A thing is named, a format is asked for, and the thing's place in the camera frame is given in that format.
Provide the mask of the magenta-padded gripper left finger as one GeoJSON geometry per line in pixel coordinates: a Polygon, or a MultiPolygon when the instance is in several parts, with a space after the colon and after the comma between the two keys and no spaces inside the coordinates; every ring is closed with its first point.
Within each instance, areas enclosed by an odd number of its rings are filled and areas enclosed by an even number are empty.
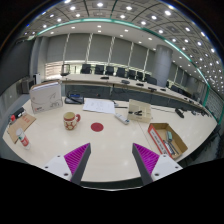
{"type": "Polygon", "coordinates": [[[79,185],[90,154],[91,144],[87,143],[70,151],[66,155],[55,156],[44,165],[43,169],[79,185]]]}

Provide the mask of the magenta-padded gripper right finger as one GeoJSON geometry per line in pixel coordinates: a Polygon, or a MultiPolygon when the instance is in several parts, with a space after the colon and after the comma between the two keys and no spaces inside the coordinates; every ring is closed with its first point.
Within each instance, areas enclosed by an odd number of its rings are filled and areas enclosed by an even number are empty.
{"type": "Polygon", "coordinates": [[[167,154],[158,155],[137,143],[134,143],[132,146],[132,154],[144,185],[182,169],[182,167],[167,154]]]}

